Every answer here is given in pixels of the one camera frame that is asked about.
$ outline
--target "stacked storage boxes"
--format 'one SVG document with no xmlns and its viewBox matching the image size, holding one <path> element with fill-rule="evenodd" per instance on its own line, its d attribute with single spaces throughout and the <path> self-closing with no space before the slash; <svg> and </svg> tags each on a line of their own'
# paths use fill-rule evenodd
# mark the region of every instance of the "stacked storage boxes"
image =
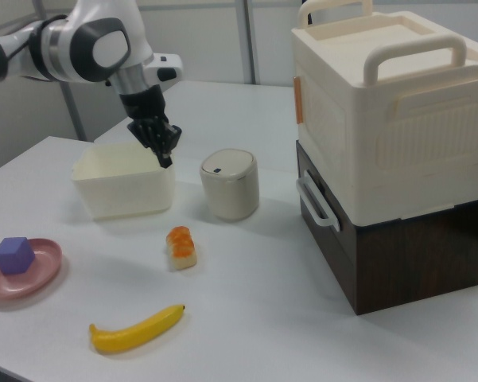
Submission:
<svg viewBox="0 0 478 382">
<path fill-rule="evenodd" d="M 302 212 L 361 314 L 478 284 L 478 44 L 371 0 L 308 25 L 349 2 L 306 2 L 293 53 Z"/>
</svg>

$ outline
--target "salmon nigiri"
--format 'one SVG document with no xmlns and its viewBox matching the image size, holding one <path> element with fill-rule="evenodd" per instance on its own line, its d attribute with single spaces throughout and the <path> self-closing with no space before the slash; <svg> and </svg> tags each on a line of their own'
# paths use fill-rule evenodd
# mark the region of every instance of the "salmon nigiri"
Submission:
<svg viewBox="0 0 478 382">
<path fill-rule="evenodd" d="M 196 249 L 189 228 L 175 227 L 167 235 L 166 243 L 175 269 L 185 269 L 196 264 Z"/>
</svg>

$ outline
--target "table surface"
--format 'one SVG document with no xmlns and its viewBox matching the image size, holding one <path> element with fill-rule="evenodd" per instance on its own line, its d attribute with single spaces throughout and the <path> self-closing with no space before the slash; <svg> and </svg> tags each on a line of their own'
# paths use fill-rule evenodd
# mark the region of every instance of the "table surface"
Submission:
<svg viewBox="0 0 478 382">
<path fill-rule="evenodd" d="M 354 315 L 301 218 L 291 89 L 182 82 L 165 98 L 185 140 L 164 213 L 92 221 L 70 181 L 91 143 L 47 138 L 0 169 L 0 241 L 46 237 L 64 252 L 52 283 L 0 302 L 1 370 L 36 382 L 478 381 L 478 287 Z M 198 174 L 228 145 L 259 163 L 260 206 L 236 223 L 210 214 Z M 171 271 L 165 235 L 180 224 L 199 260 Z M 92 322 L 119 329 L 176 303 L 184 317 L 148 344 L 92 348 Z"/>
</svg>

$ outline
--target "white plastic container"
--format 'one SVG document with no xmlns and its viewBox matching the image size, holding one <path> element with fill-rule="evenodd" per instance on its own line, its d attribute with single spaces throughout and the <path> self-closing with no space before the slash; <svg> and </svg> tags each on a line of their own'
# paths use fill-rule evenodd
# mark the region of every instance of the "white plastic container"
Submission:
<svg viewBox="0 0 478 382">
<path fill-rule="evenodd" d="M 200 176 L 208 207 L 217 217 L 240 220 L 258 207 L 258 165 L 252 153 L 217 151 L 204 160 Z"/>
<path fill-rule="evenodd" d="M 353 224 L 478 200 L 478 44 L 409 12 L 293 29 L 299 143 Z"/>
<path fill-rule="evenodd" d="M 161 212 L 173 201 L 173 165 L 139 142 L 87 149 L 72 169 L 72 181 L 93 219 Z"/>
</svg>

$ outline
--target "purple cube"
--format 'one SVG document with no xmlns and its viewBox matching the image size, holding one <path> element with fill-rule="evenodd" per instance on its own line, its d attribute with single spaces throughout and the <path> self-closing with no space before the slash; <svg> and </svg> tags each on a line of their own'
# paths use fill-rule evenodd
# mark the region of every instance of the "purple cube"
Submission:
<svg viewBox="0 0 478 382">
<path fill-rule="evenodd" d="M 0 243 L 0 271 L 4 275 L 25 273 L 34 259 L 26 237 L 6 237 Z"/>
</svg>

